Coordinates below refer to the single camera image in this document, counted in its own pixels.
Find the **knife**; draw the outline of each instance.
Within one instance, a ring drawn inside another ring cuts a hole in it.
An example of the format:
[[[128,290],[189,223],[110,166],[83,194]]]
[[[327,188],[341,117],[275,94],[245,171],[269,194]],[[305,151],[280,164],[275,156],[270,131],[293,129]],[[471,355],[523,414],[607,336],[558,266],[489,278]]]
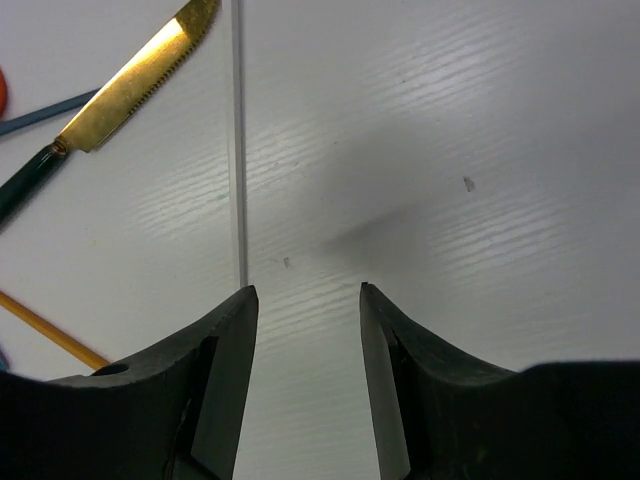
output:
[[[5,225],[74,150],[90,152],[118,129],[191,54],[209,30],[219,0],[190,0],[89,100],[54,141],[0,187]]]

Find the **white panel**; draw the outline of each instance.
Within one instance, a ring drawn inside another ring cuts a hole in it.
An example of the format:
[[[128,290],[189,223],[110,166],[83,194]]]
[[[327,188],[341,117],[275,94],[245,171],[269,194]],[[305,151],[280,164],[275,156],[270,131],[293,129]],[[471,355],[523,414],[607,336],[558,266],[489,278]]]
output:
[[[183,3],[9,2],[0,15],[7,118],[100,86]],[[97,152],[74,154],[0,234],[0,289],[110,359],[233,292],[223,45],[214,28],[124,128]],[[2,138],[0,182],[67,120]],[[2,317],[1,342],[19,373],[80,371],[70,362],[52,370],[50,350],[5,325],[16,321]]]
[[[363,280],[505,367],[640,354],[640,3],[245,3],[236,478],[378,475]]]

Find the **screw hole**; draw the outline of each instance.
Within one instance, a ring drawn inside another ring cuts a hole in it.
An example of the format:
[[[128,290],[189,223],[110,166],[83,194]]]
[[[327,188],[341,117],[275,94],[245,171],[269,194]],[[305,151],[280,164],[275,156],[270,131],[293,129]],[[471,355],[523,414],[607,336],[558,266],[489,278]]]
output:
[[[93,372],[92,377],[104,377],[105,375],[115,375],[116,373],[122,373],[129,370],[129,366],[124,363],[114,363],[112,365],[107,365],[106,367],[102,367],[100,370],[96,370]]]

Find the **dirt spot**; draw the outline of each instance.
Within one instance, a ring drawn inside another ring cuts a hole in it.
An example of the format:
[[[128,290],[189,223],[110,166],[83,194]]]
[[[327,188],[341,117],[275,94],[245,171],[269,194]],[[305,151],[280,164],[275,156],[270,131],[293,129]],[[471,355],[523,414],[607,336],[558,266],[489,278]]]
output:
[[[462,177],[462,179],[464,180],[464,186],[467,187],[467,192],[471,193],[476,189],[476,184],[471,180],[471,177]]]

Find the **black plastic part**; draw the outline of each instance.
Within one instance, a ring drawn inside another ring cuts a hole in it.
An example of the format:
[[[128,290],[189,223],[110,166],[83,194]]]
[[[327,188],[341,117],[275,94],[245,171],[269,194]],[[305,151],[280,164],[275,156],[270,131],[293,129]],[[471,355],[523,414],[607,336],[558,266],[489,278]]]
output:
[[[18,212],[69,156],[47,145],[0,187],[0,228]]]
[[[640,362],[515,373],[434,335],[373,285],[360,314],[382,480],[640,478]]]
[[[0,372],[0,478],[231,480],[257,318],[247,287],[90,377]]]

